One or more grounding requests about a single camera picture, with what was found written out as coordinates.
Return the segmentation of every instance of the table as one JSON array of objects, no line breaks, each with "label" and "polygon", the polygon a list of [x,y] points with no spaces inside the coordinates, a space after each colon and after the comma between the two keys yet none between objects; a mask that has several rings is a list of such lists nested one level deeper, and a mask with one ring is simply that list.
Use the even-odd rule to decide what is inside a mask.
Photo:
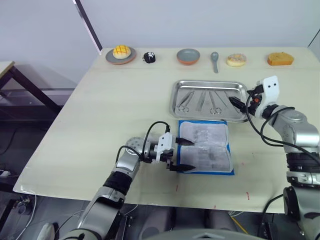
[{"label": "table", "polygon": [[35,96],[40,102],[58,114],[61,110],[61,107],[52,101],[47,95],[45,95],[36,85],[34,85],[14,66],[14,64],[14,61],[0,61],[0,90],[10,79],[14,79],[33,96]]},{"label": "table", "polygon": [[[144,137],[155,121],[166,121],[177,133],[177,120],[169,113],[174,83],[178,80],[238,81],[254,87],[272,75],[279,79],[279,104],[294,106],[320,129],[320,63],[304,47],[197,48],[199,61],[191,66],[176,59],[178,48],[137,48],[137,58],[111,65],[103,49],[51,125],[25,166],[14,191],[91,200],[114,167],[118,148],[131,137]],[[153,51],[156,62],[142,61]],[[210,53],[217,51],[219,73],[213,72]],[[287,52],[292,65],[269,66],[267,55]],[[225,63],[233,53],[247,56],[247,64]],[[260,126],[261,120],[253,122]],[[249,123],[229,123],[235,176],[170,172],[165,163],[142,163],[127,194],[126,203],[261,212],[266,202],[282,193],[286,155],[280,147],[265,145]],[[154,129],[162,134],[163,126]],[[279,138],[267,127],[265,134]],[[268,209],[283,213],[277,200]]]}]

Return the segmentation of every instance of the metal tray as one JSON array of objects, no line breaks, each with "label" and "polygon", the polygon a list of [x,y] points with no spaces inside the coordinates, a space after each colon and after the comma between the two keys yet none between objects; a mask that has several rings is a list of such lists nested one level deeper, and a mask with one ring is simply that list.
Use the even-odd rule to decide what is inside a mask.
[{"label": "metal tray", "polygon": [[[183,111],[181,107],[179,108],[179,105],[190,92],[193,92],[193,94],[187,104],[188,111]],[[216,109],[220,108],[220,114],[212,114],[214,111],[209,92]],[[205,94],[205,96],[200,110],[199,105],[201,104],[199,102],[201,102],[202,94]],[[231,104],[229,97],[237,97],[245,103],[247,88],[242,83],[235,81],[180,80],[173,86],[169,111],[177,119],[246,122],[248,120],[247,116]]]}]

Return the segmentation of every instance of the gray bowl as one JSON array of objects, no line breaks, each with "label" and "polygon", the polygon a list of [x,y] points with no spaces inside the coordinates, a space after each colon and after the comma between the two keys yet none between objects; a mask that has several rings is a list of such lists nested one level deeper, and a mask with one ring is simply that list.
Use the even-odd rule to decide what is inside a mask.
[{"label": "gray bowl", "polygon": [[177,52],[176,58],[184,65],[192,65],[199,60],[200,52],[193,48],[184,48]]}]

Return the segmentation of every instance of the white wall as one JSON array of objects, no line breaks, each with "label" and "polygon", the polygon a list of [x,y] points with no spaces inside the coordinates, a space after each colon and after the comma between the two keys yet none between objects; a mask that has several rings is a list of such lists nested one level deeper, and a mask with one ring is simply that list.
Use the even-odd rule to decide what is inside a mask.
[{"label": "white wall", "polygon": [[320,61],[320,32],[315,37],[309,48]]},{"label": "white wall", "polygon": [[320,0],[83,0],[103,47],[308,46]]},{"label": "white wall", "polygon": [[0,1],[0,61],[39,88],[74,88],[97,55],[72,0]]}]

